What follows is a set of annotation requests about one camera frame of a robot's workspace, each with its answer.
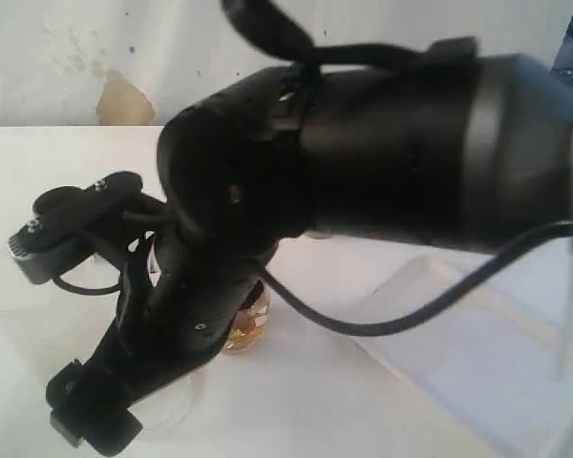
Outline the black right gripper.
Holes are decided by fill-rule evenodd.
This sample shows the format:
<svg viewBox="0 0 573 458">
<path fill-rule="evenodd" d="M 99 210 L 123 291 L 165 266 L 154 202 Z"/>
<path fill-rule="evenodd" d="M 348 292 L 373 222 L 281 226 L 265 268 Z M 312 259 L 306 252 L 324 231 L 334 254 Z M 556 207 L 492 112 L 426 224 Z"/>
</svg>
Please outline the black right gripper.
<svg viewBox="0 0 573 458">
<path fill-rule="evenodd" d="M 91 357 L 48 383 L 51 426 L 72 446 L 121 453 L 143 429 L 131 406 L 209 363 L 277 244 L 190 243 L 175 228 L 130 254 L 116 316 Z"/>
</svg>

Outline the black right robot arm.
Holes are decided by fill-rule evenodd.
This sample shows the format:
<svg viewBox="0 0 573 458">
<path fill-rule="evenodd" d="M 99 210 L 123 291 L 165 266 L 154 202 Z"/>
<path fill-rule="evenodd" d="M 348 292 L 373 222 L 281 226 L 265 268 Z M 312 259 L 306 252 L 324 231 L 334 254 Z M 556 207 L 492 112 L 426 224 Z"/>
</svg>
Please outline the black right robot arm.
<svg viewBox="0 0 573 458">
<path fill-rule="evenodd" d="M 522 55 L 435 43 L 390 69 L 322 73 L 312 50 L 180 112 L 159 135 L 165 200 L 117 172 L 42 215 L 51 278 L 99 254 L 116 315 L 89 360 L 46 389 L 52 426 L 100 455 L 139 434 L 131 405 L 215 358 L 282 239 L 309 230 L 487 252 L 402 318 L 327 329 L 389 336 L 436 317 L 544 242 L 573 236 L 573 88 Z"/>
</svg>

